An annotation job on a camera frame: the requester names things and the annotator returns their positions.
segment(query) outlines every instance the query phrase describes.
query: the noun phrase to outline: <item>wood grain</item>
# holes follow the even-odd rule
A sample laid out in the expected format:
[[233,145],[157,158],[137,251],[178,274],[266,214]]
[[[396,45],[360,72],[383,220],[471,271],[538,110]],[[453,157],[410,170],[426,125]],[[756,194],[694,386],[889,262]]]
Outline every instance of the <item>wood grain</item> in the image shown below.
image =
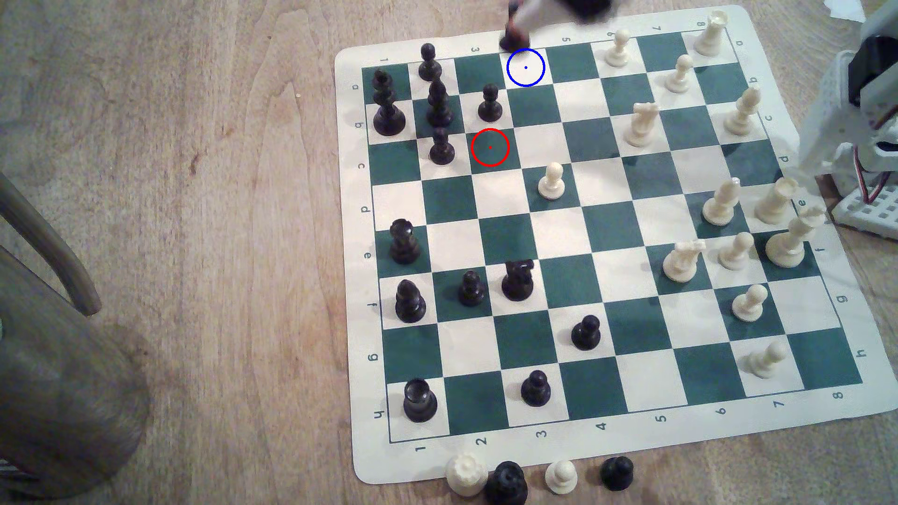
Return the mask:
[[[820,0],[737,3],[798,123],[857,24]],[[504,0],[0,0],[0,15],[0,170],[84,262],[93,322],[154,398],[125,469],[66,503],[481,503],[353,472],[333,59],[498,30]],[[898,245],[840,233],[894,365]],[[8,226],[0,243],[61,289]],[[600,459],[557,499],[528,468],[530,502],[898,500],[895,412],[630,456],[618,494],[597,485]]]

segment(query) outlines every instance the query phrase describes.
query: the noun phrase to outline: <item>chessboard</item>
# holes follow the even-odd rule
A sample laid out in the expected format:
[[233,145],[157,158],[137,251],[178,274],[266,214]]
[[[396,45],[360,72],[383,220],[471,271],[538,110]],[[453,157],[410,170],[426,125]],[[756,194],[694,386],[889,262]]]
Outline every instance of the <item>chessboard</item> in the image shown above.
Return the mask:
[[[710,9],[564,24],[533,34],[532,51],[501,51],[499,31],[344,49],[336,57],[339,172],[346,264],[353,457],[366,483],[445,476],[466,450],[488,467],[545,464],[732,437],[885,412],[898,383],[873,316],[832,223],[805,243],[795,268],[771,262],[764,245],[803,208],[823,206],[814,180],[797,169],[798,135],[751,20],[738,6],[713,58],[693,48]],[[629,63],[603,54],[629,30]],[[454,160],[428,156],[429,83],[418,76],[430,42],[453,120]],[[689,54],[689,89],[665,89]],[[407,124],[396,135],[373,125],[373,76],[392,78]],[[501,118],[480,119],[485,84],[495,84]],[[735,136],[727,114],[749,85],[761,90],[752,131]],[[660,107],[654,139],[623,138],[635,102]],[[543,198],[539,179],[562,164],[563,196]],[[783,174],[799,193],[779,225],[754,214]],[[702,218],[703,203],[738,177],[740,203],[726,226]],[[414,226],[421,254],[399,264],[391,223]],[[717,255],[736,234],[755,248],[743,270]],[[704,239],[686,283],[662,272],[674,243]],[[533,260],[533,294],[503,294],[505,261]],[[488,286],[483,303],[459,303],[462,275]],[[416,323],[396,315],[401,280],[427,303]],[[754,284],[770,295],[761,318],[734,317],[736,296]],[[571,329],[586,315],[601,324],[593,350]],[[778,341],[786,358],[773,378],[747,373],[750,352]],[[551,397],[531,407],[521,384],[539,369]],[[403,388],[427,381],[436,414],[412,422]]]

